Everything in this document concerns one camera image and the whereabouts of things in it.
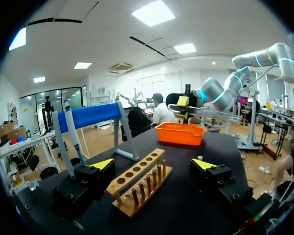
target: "air conditioner unit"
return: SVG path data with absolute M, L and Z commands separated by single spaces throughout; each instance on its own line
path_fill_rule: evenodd
M 128 62 L 119 62 L 117 64 L 115 64 L 114 66 L 112 66 L 110 68 L 110 70 L 112 71 L 126 71 L 126 70 L 129 70 L 131 68 L 133 68 L 133 64 L 131 63 L 128 63 Z

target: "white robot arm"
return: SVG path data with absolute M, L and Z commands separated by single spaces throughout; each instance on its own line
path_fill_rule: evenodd
M 235 56 L 232 63 L 237 71 L 226 79 L 227 87 L 223 88 L 217 80 L 210 77 L 196 90 L 199 106 L 211 102 L 218 111 L 227 112 L 236 102 L 243 84 L 250 78 L 251 72 L 248 66 L 265 67 L 277 64 L 281 78 L 294 84 L 294 60 L 291 49 L 284 43 L 276 43 L 264 50 Z
M 135 107 L 135 106 L 136 106 L 135 102 L 134 102 L 132 99 L 128 98 L 127 96 L 125 96 L 125 95 L 122 94 L 121 92 L 118 92 L 118 93 L 117 93 L 117 95 L 116 95 L 116 101 L 118 101 L 118 100 L 120 99 L 120 97 L 126 99 L 126 100 L 128 101 L 127 103 L 128 103 L 130 106 L 132 106 L 132 107 Z

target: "orange basket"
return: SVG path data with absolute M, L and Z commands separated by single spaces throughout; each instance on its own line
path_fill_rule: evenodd
M 204 129 L 194 124 L 164 122 L 156 126 L 159 141 L 200 145 Z

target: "person's leg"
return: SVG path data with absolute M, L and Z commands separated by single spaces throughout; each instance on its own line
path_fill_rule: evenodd
M 284 171 L 289 170 L 292 167 L 293 167 L 293 158 L 289 154 L 288 156 L 284 157 L 281 160 L 280 164 L 277 167 L 273 190 L 276 190 L 276 188 L 280 185 L 283 179 Z

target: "glass door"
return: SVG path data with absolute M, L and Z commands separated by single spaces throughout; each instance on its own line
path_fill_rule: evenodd
M 87 90 L 86 85 L 82 88 L 83 107 L 87 106 Z
M 25 127 L 26 131 L 30 131 L 30 134 L 33 134 L 36 131 L 39 131 L 38 119 L 37 119 L 37 110 L 36 110 L 36 95 L 29 95 L 20 99 L 21 110 L 20 117 L 22 124 Z

